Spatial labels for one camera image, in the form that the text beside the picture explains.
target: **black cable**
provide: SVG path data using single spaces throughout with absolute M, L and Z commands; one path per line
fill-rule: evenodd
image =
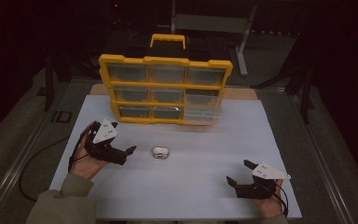
M 22 177 L 23 177 L 23 175 L 24 175 L 24 173 L 25 173 L 25 170 L 27 169 L 28 165 L 29 165 L 29 164 L 31 163 L 31 161 L 32 161 L 34 158 L 36 158 L 36 156 L 38 156 L 40 153 L 46 151 L 47 149 L 49 149 L 49 148 L 51 148 L 51 147 L 54 147 L 54 146 L 58 145 L 59 143 L 65 141 L 65 140 L 68 139 L 68 138 L 69 138 L 69 136 L 66 136 L 66 137 L 64 137 L 63 139 L 61 139 L 61 140 L 59 140 L 59 141 L 57 141 L 57 142 L 55 142 L 55 143 L 53 143 L 53 144 L 51 144 L 51 145 L 48 145 L 48 146 L 46 146 L 46 147 L 40 149 L 39 151 L 37 151 L 37 152 L 27 161 L 27 163 L 25 164 L 24 168 L 22 168 L 21 173 L 20 173 L 20 177 L 19 177 L 19 190 L 20 190 L 20 193 L 22 194 L 22 196 L 24 196 L 26 199 L 31 200 L 31 201 L 33 201 L 33 202 L 36 202 L 36 198 L 33 198 L 33 197 L 29 196 L 29 195 L 26 194 L 25 191 L 22 189 Z
M 281 191 L 283 192 L 284 197 L 286 198 L 286 207 L 287 207 L 287 209 L 289 209 L 289 199 L 287 198 L 286 192 L 284 191 L 284 189 L 283 189 L 281 186 L 279 186 L 279 185 L 277 185 L 277 184 L 275 184 L 275 185 L 276 185 L 278 188 L 280 188 Z
M 81 158 L 78 158 L 78 159 L 74 159 L 75 155 L 76 155 L 76 152 L 77 152 L 77 148 L 79 147 L 80 143 L 81 143 L 81 140 L 83 139 L 83 137 L 86 135 L 86 133 L 88 133 L 89 131 L 91 131 L 94 126 L 96 125 L 96 122 L 94 121 L 89 127 L 87 127 L 81 134 L 80 134 L 80 137 L 79 139 L 77 140 L 77 143 L 75 145 L 75 148 L 74 148 L 74 151 L 72 152 L 72 156 L 69 158 L 69 163 L 68 163 L 68 173 L 71 171 L 71 167 L 72 167 L 72 164 L 75 162 L 75 161 L 78 161 L 80 159 L 83 159 L 85 158 L 86 156 L 88 156 L 89 154 L 86 154 L 85 156 L 82 156 Z
M 266 191 L 272 193 L 272 195 L 281 202 L 281 204 L 283 205 L 283 214 L 285 217 L 287 217 L 287 215 L 289 214 L 289 201 L 287 199 L 286 192 L 283 190 L 283 188 L 275 183 L 275 186 L 277 186 L 278 188 L 280 188 L 281 191 L 283 191 L 284 197 L 286 198 L 286 203 L 283 201 L 283 199 L 278 194 L 275 193 L 275 191 L 272 192 L 266 186 L 263 186 L 263 185 L 260 185 L 260 186 L 263 189 L 265 189 Z

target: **sleeve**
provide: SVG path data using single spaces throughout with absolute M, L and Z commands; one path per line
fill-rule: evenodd
M 271 217 L 262 220 L 259 224 L 287 224 L 287 219 L 284 215 L 280 215 L 277 217 Z
M 47 190 L 38 196 L 27 224 L 95 223 L 95 201 L 88 197 L 93 183 L 68 174 L 60 191 Z

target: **plastic compartment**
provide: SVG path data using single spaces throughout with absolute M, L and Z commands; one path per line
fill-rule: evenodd
M 147 87 L 113 86 L 118 101 L 147 102 Z
M 179 65 L 152 64 L 148 65 L 150 82 L 184 83 L 186 69 Z
M 183 123 L 191 125 L 212 125 L 216 122 L 218 113 L 208 109 L 185 109 Z
M 184 89 L 150 88 L 151 100 L 160 103 L 181 103 Z
M 183 109 L 176 106 L 154 106 L 152 114 L 155 119 L 180 119 Z
M 150 118 L 150 107 L 146 105 L 119 105 L 118 110 L 121 117 Z
M 114 81 L 146 81 L 146 70 L 143 64 L 108 63 L 107 69 Z
M 216 85 L 222 84 L 223 76 L 226 69 L 224 68 L 199 68 L 189 67 L 187 72 L 187 82 L 197 85 Z
M 219 102 L 219 91 L 186 89 L 186 108 L 215 109 Z

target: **metal frame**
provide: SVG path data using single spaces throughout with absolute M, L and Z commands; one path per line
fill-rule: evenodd
M 243 50 L 251 32 L 252 22 L 255 17 L 257 5 L 252 6 L 248 19 L 194 16 L 176 14 L 176 0 L 172 0 L 171 34 L 175 34 L 176 29 L 217 31 L 242 34 L 242 41 L 236 47 L 237 60 L 240 67 L 241 76 L 248 76 Z
M 313 135 L 310 126 L 307 125 L 302 119 L 300 113 L 298 113 L 298 107 L 300 102 L 298 101 L 296 96 L 288 96 L 289 102 L 293 110 L 296 111 L 296 119 L 298 123 L 301 124 L 302 129 L 309 140 L 310 143 L 310 153 L 312 157 L 315 159 L 316 167 L 319 171 L 319 174 L 324 182 L 324 186 L 326 187 L 327 193 L 330 197 L 331 203 L 333 204 L 337 217 L 340 223 L 343 224 L 352 224 L 354 223 L 351 211 L 349 210 L 347 204 L 344 201 L 344 195 L 342 195 L 341 190 L 338 187 L 338 184 L 330 171 L 329 166 L 327 165 L 326 160 L 324 159 L 324 154 L 322 153 L 319 145 L 316 142 L 316 139 Z
M 28 137 L 27 142 L 24 144 L 24 147 L 19 151 L 18 157 L 8 168 L 4 178 L 2 179 L 2 182 L 0 183 L 0 209 L 9 197 L 11 191 L 16 186 L 16 183 L 21 174 L 21 170 L 24 168 L 26 162 L 31 157 L 32 150 L 37 140 L 39 139 L 43 128 L 45 127 L 46 123 L 48 123 L 48 119 L 53 116 L 54 111 L 56 111 L 58 105 L 61 102 L 62 97 L 65 95 L 65 91 L 68 85 L 57 89 L 56 101 L 51 104 L 50 109 L 46 113 L 44 113 L 43 116 L 39 119 L 32 133 Z

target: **white paper sheet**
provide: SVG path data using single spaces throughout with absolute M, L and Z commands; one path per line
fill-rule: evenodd
M 88 96 L 52 180 L 59 189 L 80 133 L 94 120 L 115 116 L 109 96 Z M 214 126 L 119 123 L 112 146 L 137 146 L 123 165 L 108 164 L 94 177 L 90 197 L 102 219 L 246 219 L 260 217 L 250 200 L 238 199 L 227 184 L 252 183 L 243 160 L 285 171 L 281 154 L 260 101 L 224 100 Z M 154 159 L 153 147 L 167 147 L 167 160 Z M 289 216 L 301 217 L 290 180 L 283 181 Z

